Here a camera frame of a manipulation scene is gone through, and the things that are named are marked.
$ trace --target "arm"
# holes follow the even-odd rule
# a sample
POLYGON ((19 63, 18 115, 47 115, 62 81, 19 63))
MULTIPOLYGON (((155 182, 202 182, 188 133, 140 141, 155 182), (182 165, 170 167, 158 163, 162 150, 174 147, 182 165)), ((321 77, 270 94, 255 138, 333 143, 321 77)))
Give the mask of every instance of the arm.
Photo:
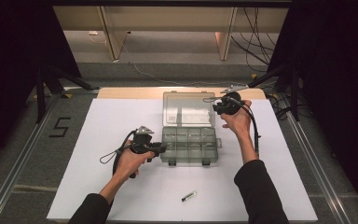
MULTIPOLYGON (((244 101, 250 107, 252 102, 244 101)), ((221 118, 238 138, 241 148, 243 166, 234 178, 246 210, 249 223, 288 223, 283 212, 278 192, 272 183, 264 162, 258 159, 250 135, 251 120, 249 115, 240 109, 235 115, 222 114, 221 118)))
POLYGON ((112 202, 126 180, 131 174, 139 174, 138 168, 145 160, 153 158, 153 152, 144 154, 132 153, 125 149, 118 160, 117 169, 109 182, 103 187, 99 194, 89 194, 84 202, 77 208, 76 212, 69 220, 68 224, 98 224, 105 223, 109 215, 112 202))

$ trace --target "person's left hand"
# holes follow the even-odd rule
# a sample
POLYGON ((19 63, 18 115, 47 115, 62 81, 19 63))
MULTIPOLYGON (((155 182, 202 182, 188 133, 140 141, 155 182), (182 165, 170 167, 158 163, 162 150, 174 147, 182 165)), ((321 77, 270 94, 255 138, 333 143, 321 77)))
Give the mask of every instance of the person's left hand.
POLYGON ((130 149, 125 149, 118 160, 115 175, 122 181, 126 181, 130 175, 139 174, 139 167, 145 163, 147 159, 154 157, 154 152, 148 151, 144 154, 136 154, 130 149))

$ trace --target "white surface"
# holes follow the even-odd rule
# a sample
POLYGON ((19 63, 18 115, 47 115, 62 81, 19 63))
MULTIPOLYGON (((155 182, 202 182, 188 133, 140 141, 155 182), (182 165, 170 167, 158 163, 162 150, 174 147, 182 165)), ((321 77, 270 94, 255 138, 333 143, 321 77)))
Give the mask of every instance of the white surface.
MULTIPOLYGON (((289 220, 317 220, 293 159, 267 100, 253 100, 260 138, 260 159, 280 194, 289 220)), ((234 133, 221 128, 219 160, 209 168, 169 167, 155 158, 140 168, 135 179, 119 190, 109 220, 122 221, 244 221, 248 219, 234 176, 241 168, 241 153, 234 133), (196 190, 197 196, 181 199, 196 190)), ((144 125, 161 141, 162 100, 94 99, 67 170, 48 213, 49 219, 67 220, 87 194, 98 193, 110 179, 113 161, 101 156, 118 148, 127 134, 144 125)))

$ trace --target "clear plastic box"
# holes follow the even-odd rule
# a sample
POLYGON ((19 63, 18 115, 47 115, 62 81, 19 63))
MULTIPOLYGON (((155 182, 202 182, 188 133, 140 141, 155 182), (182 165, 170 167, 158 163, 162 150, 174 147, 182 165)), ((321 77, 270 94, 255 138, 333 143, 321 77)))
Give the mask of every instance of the clear plastic box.
POLYGON ((164 92, 163 162, 210 165, 217 161, 215 113, 212 103, 203 101, 210 97, 213 92, 164 92))

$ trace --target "black jacket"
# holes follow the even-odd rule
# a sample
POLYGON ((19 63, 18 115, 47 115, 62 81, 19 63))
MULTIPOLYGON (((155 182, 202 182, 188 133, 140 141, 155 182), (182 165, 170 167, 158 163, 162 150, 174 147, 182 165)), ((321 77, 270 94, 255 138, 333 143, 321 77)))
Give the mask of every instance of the black jacket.
MULTIPOLYGON (((264 162, 247 162, 235 175, 234 182, 245 202, 249 223, 289 223, 264 162)), ((103 196, 89 194, 69 220, 69 224, 103 224, 110 208, 111 205, 103 196)))

